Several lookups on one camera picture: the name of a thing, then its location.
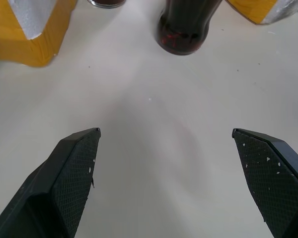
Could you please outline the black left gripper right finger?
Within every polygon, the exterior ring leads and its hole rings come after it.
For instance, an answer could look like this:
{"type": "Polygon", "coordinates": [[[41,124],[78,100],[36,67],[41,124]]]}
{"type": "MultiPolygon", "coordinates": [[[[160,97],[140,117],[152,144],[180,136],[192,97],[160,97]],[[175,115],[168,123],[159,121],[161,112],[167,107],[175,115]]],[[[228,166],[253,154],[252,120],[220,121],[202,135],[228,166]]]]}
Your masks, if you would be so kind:
{"type": "Polygon", "coordinates": [[[281,139],[232,132],[251,196],[275,238],[298,238],[298,154],[281,139]]]}

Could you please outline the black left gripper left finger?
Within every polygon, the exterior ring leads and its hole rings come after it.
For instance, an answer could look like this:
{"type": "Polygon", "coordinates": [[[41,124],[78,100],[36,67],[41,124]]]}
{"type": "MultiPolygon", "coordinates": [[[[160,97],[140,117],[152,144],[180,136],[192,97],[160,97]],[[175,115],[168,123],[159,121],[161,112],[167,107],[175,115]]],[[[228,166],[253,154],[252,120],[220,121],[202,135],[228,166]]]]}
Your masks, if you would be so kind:
{"type": "Polygon", "coordinates": [[[101,131],[59,141],[0,214],[0,238],[73,238],[90,188],[101,131]]]}

